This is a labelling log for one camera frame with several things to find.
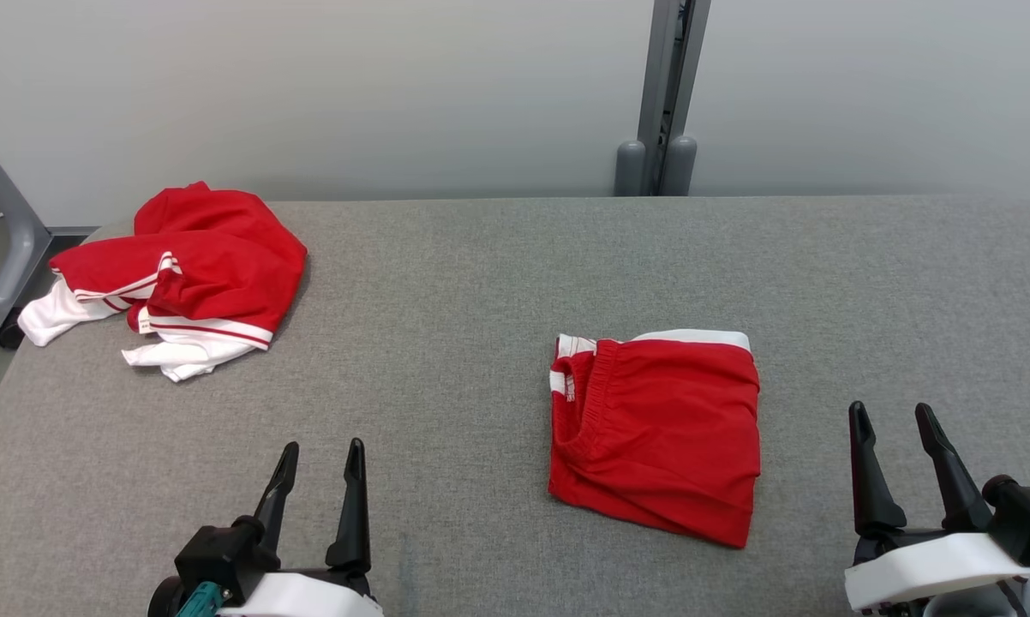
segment gray post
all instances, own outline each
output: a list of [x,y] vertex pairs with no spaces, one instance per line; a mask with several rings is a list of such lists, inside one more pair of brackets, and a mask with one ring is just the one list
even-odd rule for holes
[[667,143],[683,134],[686,129],[686,116],[691,110],[691,94],[694,93],[694,80],[698,73],[698,59],[701,56],[701,44],[707,39],[707,24],[710,23],[710,5],[712,0],[690,0],[690,11],[687,16],[690,23],[686,27],[686,38],[683,40],[683,66],[679,71],[679,84],[676,87],[676,100],[671,102],[671,130]]
[[649,32],[648,59],[645,60],[645,89],[641,93],[641,116],[637,140],[645,144],[645,164],[641,169],[641,192],[655,195],[655,166],[659,164],[660,130],[663,128],[664,102],[671,81],[671,59],[676,47],[679,24],[679,0],[655,0],[652,3],[652,28]]
[[640,196],[641,181],[644,178],[645,144],[632,140],[618,145],[618,160],[614,165],[614,197]]
[[698,157],[698,143],[694,137],[683,135],[668,141],[663,155],[663,176],[660,177],[661,196],[686,197],[691,194],[691,173]]
[[49,232],[0,164],[0,210],[8,222],[8,256],[0,272],[0,328],[49,245]]

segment white sleeve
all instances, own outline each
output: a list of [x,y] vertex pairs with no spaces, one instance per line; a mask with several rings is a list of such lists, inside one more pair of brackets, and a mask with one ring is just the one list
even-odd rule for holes
[[179,382],[195,375],[209,374],[217,365],[255,349],[251,344],[205,339],[196,335],[170,336],[170,339],[164,343],[124,350],[124,359],[131,367],[161,367],[162,374]]
[[[118,299],[110,302],[112,305],[104,299],[78,301],[69,292],[65,278],[58,278],[46,296],[25,306],[16,323],[27,339],[37,347],[43,347],[81,321],[103,319],[128,308],[128,304]],[[121,306],[114,305],[115,302],[119,302]]]

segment red fabric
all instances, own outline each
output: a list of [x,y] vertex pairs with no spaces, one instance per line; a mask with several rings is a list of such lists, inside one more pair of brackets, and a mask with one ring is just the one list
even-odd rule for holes
[[759,473],[747,349],[600,340],[555,359],[549,491],[575,507],[743,548]]
[[299,290],[306,252],[256,196],[199,182],[150,199],[135,215],[134,236],[66,250],[49,266],[75,296],[107,294],[125,302],[118,308],[132,304],[135,332],[142,305],[151,317],[226,319],[275,332]]

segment white wall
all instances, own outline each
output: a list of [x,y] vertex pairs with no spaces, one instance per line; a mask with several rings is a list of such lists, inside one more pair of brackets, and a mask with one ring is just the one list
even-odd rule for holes
[[1030,0],[714,0],[691,195],[1030,198]]
[[1,0],[0,161],[49,226],[268,200],[605,196],[652,0]]

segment gray tabletop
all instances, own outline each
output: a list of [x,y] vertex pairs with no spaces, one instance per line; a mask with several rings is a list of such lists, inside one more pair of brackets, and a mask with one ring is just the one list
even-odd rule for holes
[[[847,407],[912,524],[912,411],[978,483],[1030,484],[1030,204],[964,197],[281,203],[310,248],[271,351],[173,384],[117,318],[19,350],[0,389],[0,614],[143,614],[201,524],[301,442],[280,542],[316,567],[366,441],[387,615],[848,612]],[[104,234],[123,233],[123,227]],[[762,476],[742,551],[546,492],[553,337],[747,333]]]

